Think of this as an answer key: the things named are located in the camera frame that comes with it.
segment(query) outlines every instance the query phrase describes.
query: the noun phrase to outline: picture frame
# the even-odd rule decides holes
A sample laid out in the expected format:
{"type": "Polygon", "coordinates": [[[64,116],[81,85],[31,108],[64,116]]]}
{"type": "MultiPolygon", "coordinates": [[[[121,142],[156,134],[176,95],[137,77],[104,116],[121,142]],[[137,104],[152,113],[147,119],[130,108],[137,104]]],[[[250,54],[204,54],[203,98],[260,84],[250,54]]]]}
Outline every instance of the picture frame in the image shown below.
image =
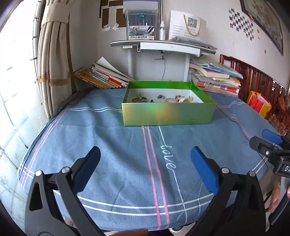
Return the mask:
{"type": "Polygon", "coordinates": [[[281,23],[271,6],[265,0],[240,0],[240,3],[242,11],[267,34],[283,56],[281,23]]]}

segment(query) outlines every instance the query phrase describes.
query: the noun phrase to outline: beige curtain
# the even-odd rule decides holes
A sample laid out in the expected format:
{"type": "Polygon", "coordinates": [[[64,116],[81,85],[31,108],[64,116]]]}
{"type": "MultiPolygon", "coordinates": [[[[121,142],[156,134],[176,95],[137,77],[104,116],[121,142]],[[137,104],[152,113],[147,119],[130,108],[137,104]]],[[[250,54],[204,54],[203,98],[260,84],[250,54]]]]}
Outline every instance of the beige curtain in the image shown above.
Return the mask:
{"type": "Polygon", "coordinates": [[[70,8],[76,1],[47,0],[41,22],[38,85],[48,119],[72,95],[66,39],[70,8]]]}

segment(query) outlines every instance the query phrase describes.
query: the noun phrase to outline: pink stripe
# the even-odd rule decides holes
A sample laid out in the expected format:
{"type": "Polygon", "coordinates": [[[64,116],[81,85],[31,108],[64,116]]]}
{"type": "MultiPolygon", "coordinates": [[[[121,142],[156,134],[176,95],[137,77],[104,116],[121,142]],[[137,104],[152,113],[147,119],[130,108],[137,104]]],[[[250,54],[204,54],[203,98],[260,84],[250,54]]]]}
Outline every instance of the pink stripe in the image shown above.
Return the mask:
{"type": "MultiPolygon", "coordinates": [[[[223,110],[224,110],[224,112],[229,116],[229,117],[231,117],[231,118],[233,118],[233,119],[236,119],[237,121],[239,121],[239,119],[235,116],[235,115],[232,115],[232,114],[230,114],[226,109],[224,109],[224,108],[222,108],[223,110]]],[[[241,124],[239,124],[239,126],[240,126],[240,128],[241,128],[241,130],[242,130],[242,132],[250,139],[251,138],[251,135],[248,133],[248,131],[241,125],[241,124]]]]}
{"type": "Polygon", "coordinates": [[[161,219],[160,219],[159,205],[158,205],[158,201],[157,201],[156,187],[155,187],[153,171],[152,171],[152,168],[151,168],[151,163],[150,163],[150,158],[149,158],[149,153],[148,153],[148,147],[147,147],[147,141],[146,141],[144,126],[142,126],[142,130],[143,130],[145,151],[146,151],[147,162],[148,162],[149,171],[150,171],[150,177],[151,177],[152,188],[153,188],[153,196],[154,196],[155,207],[156,207],[157,223],[158,223],[157,230],[160,230],[160,228],[161,228],[161,219]]]}
{"type": "MultiPolygon", "coordinates": [[[[237,119],[237,121],[239,121],[239,118],[236,116],[236,115],[233,115],[233,114],[231,114],[231,113],[229,113],[228,112],[228,114],[229,115],[231,115],[233,118],[236,118],[237,119]]],[[[241,126],[241,128],[244,130],[244,132],[245,133],[247,133],[247,136],[249,137],[249,138],[251,138],[252,136],[250,135],[250,133],[241,125],[241,124],[239,124],[240,126],[241,126]]]]}
{"type": "MultiPolygon", "coordinates": [[[[57,122],[57,119],[56,119],[55,122],[52,124],[52,126],[49,127],[47,133],[45,134],[45,136],[43,137],[43,139],[41,140],[41,142],[40,142],[39,145],[37,146],[37,149],[36,149],[35,153],[36,153],[37,150],[39,149],[39,146],[43,143],[43,140],[48,136],[48,134],[50,133],[50,130],[54,127],[54,124],[55,124],[56,122],[57,122]]],[[[29,162],[29,165],[27,166],[27,169],[25,170],[25,173],[27,173],[27,170],[28,170],[29,168],[31,168],[30,165],[31,165],[31,163],[32,163],[32,160],[35,158],[35,153],[33,154],[33,157],[31,158],[31,160],[30,160],[30,162],[29,162]]]]}
{"type": "Polygon", "coordinates": [[[166,197],[165,197],[165,191],[164,191],[164,186],[163,186],[163,182],[162,182],[161,172],[160,172],[160,169],[159,169],[159,166],[158,166],[158,162],[157,162],[157,158],[156,158],[156,155],[155,155],[155,150],[154,150],[154,146],[153,146],[153,142],[152,142],[150,128],[149,128],[149,126],[147,126],[147,127],[148,127],[148,134],[149,134],[151,149],[152,149],[152,153],[153,153],[153,157],[154,157],[154,161],[155,161],[155,165],[156,165],[156,169],[157,169],[157,173],[158,173],[158,177],[159,177],[159,182],[160,182],[160,186],[161,186],[163,205],[164,205],[164,208],[165,208],[166,221],[167,221],[166,228],[169,228],[170,217],[169,217],[169,211],[168,211],[168,206],[167,206],[167,202],[166,202],[166,197]]]}
{"type": "MultiPolygon", "coordinates": [[[[31,159],[31,161],[32,161],[31,166],[30,166],[30,168],[29,168],[29,167],[27,168],[28,173],[29,173],[29,171],[31,170],[31,168],[32,168],[32,166],[33,166],[33,163],[34,163],[34,161],[35,161],[35,159],[36,159],[36,156],[37,156],[39,150],[41,149],[42,145],[44,144],[44,142],[45,142],[46,139],[48,138],[48,136],[49,136],[49,134],[51,133],[51,131],[53,130],[53,128],[58,124],[58,122],[60,121],[60,119],[63,117],[63,115],[65,114],[65,112],[66,112],[66,110],[64,110],[64,112],[59,116],[58,121],[55,122],[55,123],[52,125],[52,128],[47,132],[46,137],[42,140],[41,144],[39,144],[39,148],[38,148],[38,150],[36,150],[36,152],[35,152],[33,158],[31,159]]],[[[25,187],[25,184],[26,184],[27,178],[28,178],[28,176],[26,177],[26,180],[25,180],[25,182],[24,182],[24,184],[23,184],[23,189],[24,189],[24,187],[25,187]]]]}

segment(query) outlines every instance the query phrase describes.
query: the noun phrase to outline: stack of books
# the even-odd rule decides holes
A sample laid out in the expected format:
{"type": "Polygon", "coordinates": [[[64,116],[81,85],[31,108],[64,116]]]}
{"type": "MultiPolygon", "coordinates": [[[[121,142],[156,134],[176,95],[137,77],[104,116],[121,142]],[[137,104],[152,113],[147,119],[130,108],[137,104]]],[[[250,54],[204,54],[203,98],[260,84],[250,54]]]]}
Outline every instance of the stack of books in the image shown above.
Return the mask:
{"type": "Polygon", "coordinates": [[[91,69],[80,69],[74,75],[101,89],[126,88],[132,80],[112,66],[105,67],[101,64],[104,63],[95,62],[91,69]]]}
{"type": "Polygon", "coordinates": [[[207,56],[190,62],[192,82],[204,91],[238,96],[243,76],[226,65],[214,62],[207,56]]]}

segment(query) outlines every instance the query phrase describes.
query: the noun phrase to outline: metal pole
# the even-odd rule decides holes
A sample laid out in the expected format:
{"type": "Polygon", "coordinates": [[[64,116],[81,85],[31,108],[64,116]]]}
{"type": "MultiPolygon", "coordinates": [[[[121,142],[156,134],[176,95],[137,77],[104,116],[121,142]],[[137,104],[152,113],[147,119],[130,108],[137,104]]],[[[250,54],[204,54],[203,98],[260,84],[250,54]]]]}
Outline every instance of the metal pole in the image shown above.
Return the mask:
{"type": "Polygon", "coordinates": [[[162,9],[162,0],[160,0],[160,22],[163,21],[163,9],[162,9]]]}

